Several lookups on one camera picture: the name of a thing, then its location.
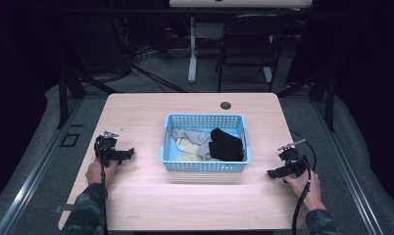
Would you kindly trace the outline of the person's right hand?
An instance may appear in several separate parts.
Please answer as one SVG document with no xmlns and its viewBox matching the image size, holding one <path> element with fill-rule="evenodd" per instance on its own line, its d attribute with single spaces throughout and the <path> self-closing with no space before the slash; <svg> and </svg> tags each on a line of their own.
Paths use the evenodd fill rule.
<svg viewBox="0 0 394 235">
<path fill-rule="evenodd" d="M 319 176 L 311 171 L 305 171 L 301 176 L 288 175 L 283 178 L 292 188 L 295 195 L 300 198 L 307 184 L 310 184 L 304 196 L 303 204 L 307 212 L 312 210 L 326 210 L 321 199 Z"/>
</svg>

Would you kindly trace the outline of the cream sock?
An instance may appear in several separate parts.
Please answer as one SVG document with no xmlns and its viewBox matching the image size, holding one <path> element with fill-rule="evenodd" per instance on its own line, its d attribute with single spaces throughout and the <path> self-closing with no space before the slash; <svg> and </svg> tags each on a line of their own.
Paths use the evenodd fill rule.
<svg viewBox="0 0 394 235">
<path fill-rule="evenodd" d="M 181 137 L 175 141 L 175 146 L 180 154 L 173 158 L 175 162 L 214 162 L 207 143 L 203 145 L 193 144 L 190 140 Z"/>
</svg>

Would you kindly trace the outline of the black metal stand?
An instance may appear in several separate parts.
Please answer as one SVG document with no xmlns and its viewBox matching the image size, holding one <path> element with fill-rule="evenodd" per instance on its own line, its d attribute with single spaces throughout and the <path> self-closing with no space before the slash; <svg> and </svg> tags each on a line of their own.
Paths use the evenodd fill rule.
<svg viewBox="0 0 394 235">
<path fill-rule="evenodd" d="M 62 128 L 69 119 L 68 109 L 68 91 L 76 99 L 83 99 L 86 91 L 82 86 L 82 82 L 87 82 L 108 95 L 117 93 L 117 90 L 96 80 L 86 72 L 76 69 L 71 65 L 65 65 L 59 78 L 59 103 L 60 103 L 60 122 L 58 128 Z"/>
<path fill-rule="evenodd" d="M 335 101 L 335 83 L 336 79 L 333 70 L 319 71 L 301 81 L 296 82 L 289 88 L 284 89 L 277 93 L 279 98 L 289 96 L 307 84 L 313 84 L 308 97 L 311 102 L 320 102 L 322 97 L 325 97 L 324 108 L 324 122 L 331 132 L 334 132 L 333 114 L 334 114 L 334 101 Z"/>
</svg>

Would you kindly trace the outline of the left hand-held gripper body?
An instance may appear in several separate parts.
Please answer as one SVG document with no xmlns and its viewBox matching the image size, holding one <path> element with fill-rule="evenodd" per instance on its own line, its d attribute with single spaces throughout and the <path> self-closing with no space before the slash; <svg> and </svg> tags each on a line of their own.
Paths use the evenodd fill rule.
<svg viewBox="0 0 394 235">
<path fill-rule="evenodd" d="M 118 134 L 104 131 L 102 135 L 99 135 L 94 144 L 95 156 L 99 159 L 102 166 L 109 166 L 110 161 L 116 161 L 119 165 L 122 163 L 121 160 L 117 159 L 117 137 Z"/>
</svg>

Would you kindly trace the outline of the black folding chair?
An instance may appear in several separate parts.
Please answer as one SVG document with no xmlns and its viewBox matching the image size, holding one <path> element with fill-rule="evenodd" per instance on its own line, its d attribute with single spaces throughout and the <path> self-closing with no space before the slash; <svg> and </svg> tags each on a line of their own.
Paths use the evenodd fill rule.
<svg viewBox="0 0 394 235">
<path fill-rule="evenodd" d="M 217 61 L 218 91 L 222 91 L 224 67 L 271 69 L 265 81 L 271 92 L 285 38 L 293 22 L 286 16 L 242 14 L 229 19 L 222 28 L 221 48 Z"/>
</svg>

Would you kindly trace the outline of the blue plastic basket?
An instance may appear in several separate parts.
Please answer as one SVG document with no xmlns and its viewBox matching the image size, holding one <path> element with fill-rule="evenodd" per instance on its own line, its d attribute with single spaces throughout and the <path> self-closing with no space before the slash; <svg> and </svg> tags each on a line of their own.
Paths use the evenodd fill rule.
<svg viewBox="0 0 394 235">
<path fill-rule="evenodd" d="M 160 160 L 168 171 L 237 171 L 251 161 L 241 115 L 171 114 Z"/>
</svg>

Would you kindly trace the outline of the grey sock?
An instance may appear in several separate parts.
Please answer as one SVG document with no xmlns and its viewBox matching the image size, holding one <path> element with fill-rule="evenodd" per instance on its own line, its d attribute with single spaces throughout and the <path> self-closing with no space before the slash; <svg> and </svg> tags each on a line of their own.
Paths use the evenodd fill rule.
<svg viewBox="0 0 394 235">
<path fill-rule="evenodd" d="M 212 141 L 212 138 L 202 130 L 175 128 L 172 131 L 172 138 L 176 141 L 181 137 L 184 137 L 190 140 L 193 144 L 197 145 L 203 145 L 204 143 L 209 145 L 209 143 Z"/>
</svg>

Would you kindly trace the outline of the black sock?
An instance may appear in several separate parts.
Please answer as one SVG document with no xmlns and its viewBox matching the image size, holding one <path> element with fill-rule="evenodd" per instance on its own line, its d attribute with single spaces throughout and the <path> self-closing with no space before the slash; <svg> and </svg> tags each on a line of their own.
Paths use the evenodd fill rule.
<svg viewBox="0 0 394 235">
<path fill-rule="evenodd" d="M 219 128 L 211 131 L 209 143 L 211 157 L 225 162 L 242 162 L 244 151 L 242 141 Z"/>
</svg>

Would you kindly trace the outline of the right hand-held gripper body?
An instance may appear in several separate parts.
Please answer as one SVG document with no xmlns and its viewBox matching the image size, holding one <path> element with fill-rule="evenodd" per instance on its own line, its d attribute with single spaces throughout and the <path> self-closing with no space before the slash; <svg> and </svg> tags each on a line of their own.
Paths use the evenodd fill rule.
<svg viewBox="0 0 394 235">
<path fill-rule="evenodd" d="M 284 166 L 287 169 L 287 175 L 295 174 L 299 177 L 309 168 L 308 159 L 305 156 L 302 156 L 295 148 L 295 145 L 300 142 L 297 141 L 279 148 L 280 154 L 278 156 L 282 161 L 284 161 Z"/>
</svg>

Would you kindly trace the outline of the person's left hand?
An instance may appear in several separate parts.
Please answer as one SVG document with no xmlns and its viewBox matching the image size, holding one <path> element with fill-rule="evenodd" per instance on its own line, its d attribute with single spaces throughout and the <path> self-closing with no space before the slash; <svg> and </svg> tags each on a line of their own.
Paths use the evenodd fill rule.
<svg viewBox="0 0 394 235">
<path fill-rule="evenodd" d="M 102 182 L 101 173 L 105 172 L 105 187 L 109 189 L 114 181 L 117 166 L 118 163 L 116 161 L 110 161 L 108 166 L 102 167 L 100 161 L 96 159 L 88 166 L 87 172 L 85 173 L 87 184 L 100 184 Z"/>
</svg>

